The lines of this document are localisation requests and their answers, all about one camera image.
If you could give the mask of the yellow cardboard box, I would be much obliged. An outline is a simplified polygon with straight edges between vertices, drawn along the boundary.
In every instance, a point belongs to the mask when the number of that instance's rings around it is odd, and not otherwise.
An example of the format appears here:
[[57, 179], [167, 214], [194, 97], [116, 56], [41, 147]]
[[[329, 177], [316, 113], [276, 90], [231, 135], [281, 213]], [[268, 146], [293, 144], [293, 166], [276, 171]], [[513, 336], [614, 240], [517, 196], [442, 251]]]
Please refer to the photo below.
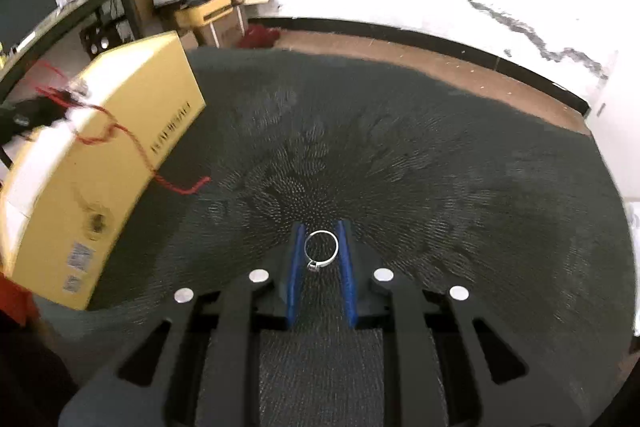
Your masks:
[[174, 17], [180, 28], [198, 28], [230, 14], [232, 9], [232, 0], [206, 0], [198, 5], [178, 9], [174, 12]]

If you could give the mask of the black speaker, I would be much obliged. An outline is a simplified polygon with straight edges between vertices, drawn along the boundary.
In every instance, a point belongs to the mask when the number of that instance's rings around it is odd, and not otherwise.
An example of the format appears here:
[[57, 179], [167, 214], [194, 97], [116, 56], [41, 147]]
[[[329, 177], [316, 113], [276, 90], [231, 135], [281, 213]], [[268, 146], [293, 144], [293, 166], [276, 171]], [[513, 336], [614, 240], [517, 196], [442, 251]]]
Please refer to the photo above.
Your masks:
[[117, 17], [102, 23], [99, 20], [79, 31], [79, 39], [90, 60], [103, 52], [130, 43], [134, 38], [129, 31], [128, 20]]

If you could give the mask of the black desk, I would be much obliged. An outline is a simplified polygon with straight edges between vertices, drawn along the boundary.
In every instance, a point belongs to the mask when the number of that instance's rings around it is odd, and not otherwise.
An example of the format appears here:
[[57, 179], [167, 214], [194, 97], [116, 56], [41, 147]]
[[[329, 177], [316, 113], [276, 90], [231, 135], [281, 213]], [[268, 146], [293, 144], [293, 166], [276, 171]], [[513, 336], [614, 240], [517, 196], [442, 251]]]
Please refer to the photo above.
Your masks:
[[[26, 72], [36, 64], [61, 38], [72, 31], [83, 20], [96, 12], [104, 3], [110, 0], [81, 0], [72, 3], [69, 8], [55, 12], [55, 18], [46, 20], [34, 29], [26, 38], [25, 44], [18, 46], [18, 51], [9, 59], [6, 67], [1, 71], [1, 101], [15, 88]], [[144, 37], [142, 19], [134, 0], [120, 0], [126, 20], [134, 36], [134, 40]]]

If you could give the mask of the black patterned table cloth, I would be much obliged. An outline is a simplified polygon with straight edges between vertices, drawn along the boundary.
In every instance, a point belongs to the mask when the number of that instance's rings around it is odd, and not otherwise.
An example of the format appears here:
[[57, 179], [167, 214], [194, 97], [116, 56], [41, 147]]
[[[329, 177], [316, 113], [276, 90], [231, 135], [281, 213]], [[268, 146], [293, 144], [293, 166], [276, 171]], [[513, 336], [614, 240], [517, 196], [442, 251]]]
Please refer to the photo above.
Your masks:
[[38, 308], [75, 381], [181, 287], [253, 269], [292, 224], [352, 222], [431, 291], [459, 280], [594, 421], [634, 323], [624, 206], [593, 139], [412, 69], [281, 50], [188, 55], [206, 106], [151, 184], [87, 311]]

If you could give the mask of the yellow white open box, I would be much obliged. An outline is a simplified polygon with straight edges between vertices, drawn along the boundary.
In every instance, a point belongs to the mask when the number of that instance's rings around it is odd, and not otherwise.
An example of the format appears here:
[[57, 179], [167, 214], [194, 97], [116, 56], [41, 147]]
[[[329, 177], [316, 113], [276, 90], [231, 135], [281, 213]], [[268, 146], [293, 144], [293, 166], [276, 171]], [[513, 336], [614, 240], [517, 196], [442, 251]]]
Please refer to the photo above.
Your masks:
[[39, 88], [67, 116], [32, 135], [3, 183], [1, 268], [16, 285], [83, 310], [149, 183], [192, 195], [208, 182], [160, 174], [205, 101], [173, 31], [101, 54], [69, 86], [70, 101]]

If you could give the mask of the black monitor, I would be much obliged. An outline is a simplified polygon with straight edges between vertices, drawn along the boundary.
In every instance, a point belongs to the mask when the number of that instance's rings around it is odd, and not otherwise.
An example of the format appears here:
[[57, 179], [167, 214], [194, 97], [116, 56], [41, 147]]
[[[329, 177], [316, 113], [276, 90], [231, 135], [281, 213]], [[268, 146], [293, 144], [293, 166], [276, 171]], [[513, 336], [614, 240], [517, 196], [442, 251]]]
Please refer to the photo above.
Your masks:
[[2, 50], [9, 52], [10, 49], [18, 46], [57, 7], [56, 0], [1, 0]]

